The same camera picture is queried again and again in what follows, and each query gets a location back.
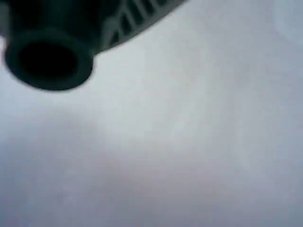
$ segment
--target dark green plastic object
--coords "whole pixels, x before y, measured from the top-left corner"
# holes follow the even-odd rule
[[[64,91],[94,57],[133,38],[185,0],[0,0],[7,68],[31,87]]]

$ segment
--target vent slots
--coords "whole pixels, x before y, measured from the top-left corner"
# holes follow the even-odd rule
[[[141,0],[143,7],[149,15],[153,15],[155,13],[155,7],[152,5],[150,0]]]
[[[110,40],[110,46],[115,45],[116,43],[118,43],[120,40],[120,35],[118,32],[115,32],[113,37]]]
[[[131,0],[131,1],[128,1],[127,6],[129,8],[130,13],[133,16],[135,23],[137,25],[141,25],[144,22],[144,18],[142,16],[138,6],[136,5],[136,3],[134,3],[134,1]]]
[[[132,31],[130,21],[125,14],[121,17],[121,28],[124,35],[130,34]]]

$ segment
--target nozzle opening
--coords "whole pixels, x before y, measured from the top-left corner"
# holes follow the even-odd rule
[[[65,46],[36,41],[20,50],[18,64],[31,79],[54,82],[73,75],[77,71],[78,59]]]
[[[90,77],[93,61],[85,44],[55,29],[26,31],[11,39],[5,50],[6,65],[17,79],[48,91],[80,86]]]

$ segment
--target white ceiling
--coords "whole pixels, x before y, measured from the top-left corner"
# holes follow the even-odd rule
[[[69,93],[3,66],[0,226],[302,226],[301,12],[190,0]]]

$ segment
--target circular hole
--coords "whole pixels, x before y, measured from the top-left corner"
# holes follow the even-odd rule
[[[68,48],[47,41],[28,44],[19,53],[19,66],[35,80],[64,79],[77,70],[77,57]]]

